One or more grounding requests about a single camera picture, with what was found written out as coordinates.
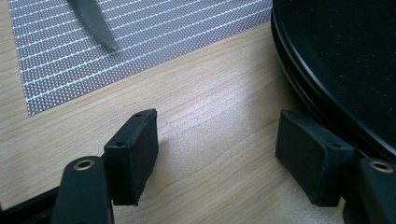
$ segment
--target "black plastic part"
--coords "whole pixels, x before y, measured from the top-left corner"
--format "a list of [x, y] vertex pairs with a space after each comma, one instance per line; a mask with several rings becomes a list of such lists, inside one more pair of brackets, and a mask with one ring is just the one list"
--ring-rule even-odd
[[361, 159], [356, 181], [370, 223], [396, 223], [396, 166], [379, 159]]
[[138, 205], [158, 155], [157, 111], [134, 114], [105, 145], [115, 205]]
[[58, 188], [51, 189], [2, 212], [0, 223], [49, 223]]
[[100, 157], [83, 157], [64, 168], [51, 223], [114, 223]]
[[353, 158], [354, 148], [312, 119], [283, 110], [276, 155], [302, 187], [311, 203], [336, 206], [340, 172]]
[[343, 210], [345, 224], [369, 224], [369, 218], [365, 210], [359, 211], [349, 202], [346, 202]]
[[396, 2], [273, 4], [276, 50], [293, 88], [363, 154], [396, 162]]

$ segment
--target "wooden table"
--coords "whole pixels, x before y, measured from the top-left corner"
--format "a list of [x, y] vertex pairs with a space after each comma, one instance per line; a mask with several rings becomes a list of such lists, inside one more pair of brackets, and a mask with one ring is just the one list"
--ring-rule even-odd
[[28, 118], [7, 1], [0, 3], [0, 202], [59, 185], [133, 113], [158, 110], [160, 151], [139, 206], [117, 223], [342, 223], [308, 201], [275, 157], [281, 109], [299, 101], [270, 24], [160, 64]]

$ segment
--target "rectangular black block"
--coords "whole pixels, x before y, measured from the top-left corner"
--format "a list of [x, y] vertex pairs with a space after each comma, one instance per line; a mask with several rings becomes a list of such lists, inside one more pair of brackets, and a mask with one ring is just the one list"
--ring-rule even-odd
[[157, 111], [141, 111], [105, 145], [104, 159], [115, 205], [137, 205], [158, 155]]
[[311, 203], [336, 206], [340, 199], [340, 169], [354, 148], [312, 119], [283, 110], [276, 156], [297, 180]]

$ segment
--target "grid pattern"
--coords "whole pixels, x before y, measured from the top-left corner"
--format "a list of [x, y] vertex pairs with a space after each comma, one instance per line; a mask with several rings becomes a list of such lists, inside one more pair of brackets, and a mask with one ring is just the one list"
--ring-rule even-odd
[[8, 0], [29, 116], [270, 20], [271, 0], [100, 0], [108, 51], [66, 0]]

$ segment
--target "wood grain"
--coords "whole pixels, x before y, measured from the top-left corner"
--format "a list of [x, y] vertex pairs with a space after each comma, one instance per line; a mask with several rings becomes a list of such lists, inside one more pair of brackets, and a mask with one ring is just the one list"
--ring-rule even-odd
[[300, 105], [269, 23], [28, 118], [5, 0], [0, 10], [3, 208], [59, 185], [67, 163], [157, 108], [154, 172], [139, 206], [115, 207], [117, 223], [342, 223], [341, 206], [311, 205], [275, 157], [279, 112]]

